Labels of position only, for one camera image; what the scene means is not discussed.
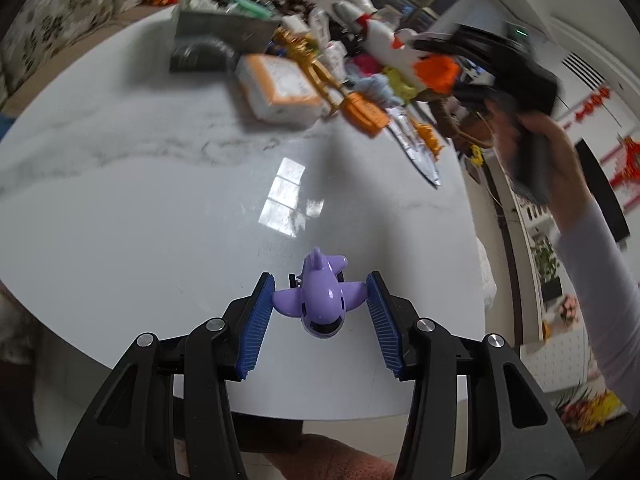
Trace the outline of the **grey sleeved forearm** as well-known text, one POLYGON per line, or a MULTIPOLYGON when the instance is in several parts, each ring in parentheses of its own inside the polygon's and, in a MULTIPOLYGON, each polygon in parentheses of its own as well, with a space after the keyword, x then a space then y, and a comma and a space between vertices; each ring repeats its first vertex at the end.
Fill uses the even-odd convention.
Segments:
POLYGON ((560 234, 555 250, 582 309, 590 346, 608 388, 639 413, 639 286, 597 203, 560 234))

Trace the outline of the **right hand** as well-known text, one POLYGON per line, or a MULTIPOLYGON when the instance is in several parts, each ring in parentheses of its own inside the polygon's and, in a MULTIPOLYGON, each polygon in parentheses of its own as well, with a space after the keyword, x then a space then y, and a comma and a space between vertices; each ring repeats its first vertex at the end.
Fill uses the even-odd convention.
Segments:
POLYGON ((503 169, 513 181, 540 191, 560 233, 570 232, 593 198, 564 129, 542 113, 515 114, 494 100, 486 107, 503 169))

